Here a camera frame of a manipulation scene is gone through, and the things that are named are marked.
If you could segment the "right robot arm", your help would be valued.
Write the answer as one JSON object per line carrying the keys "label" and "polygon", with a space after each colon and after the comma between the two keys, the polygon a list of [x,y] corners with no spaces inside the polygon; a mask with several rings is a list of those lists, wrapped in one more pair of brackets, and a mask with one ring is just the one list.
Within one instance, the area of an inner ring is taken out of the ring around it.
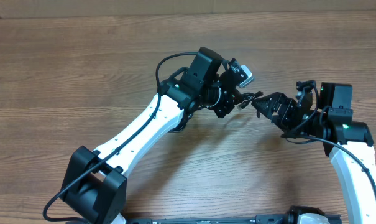
{"label": "right robot arm", "polygon": [[295,98],[275,92],[252,101],[294,144],[321,142],[337,173],[351,223],[376,223],[374,140],[365,122],[353,121],[350,84],[297,82]]}

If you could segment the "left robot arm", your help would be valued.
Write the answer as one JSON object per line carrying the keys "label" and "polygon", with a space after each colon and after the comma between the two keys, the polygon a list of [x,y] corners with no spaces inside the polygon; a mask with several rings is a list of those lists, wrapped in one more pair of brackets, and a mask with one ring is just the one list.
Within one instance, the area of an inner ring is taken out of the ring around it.
{"label": "left robot arm", "polygon": [[80,146],[70,157],[61,199],[79,215],[66,223],[124,223],[127,179],[149,149],[168,132],[182,131],[195,111],[203,108],[223,118],[242,102],[239,89],[254,76],[236,59],[226,60],[201,47],[189,67],[181,67],[164,81],[131,124],[91,151]]}

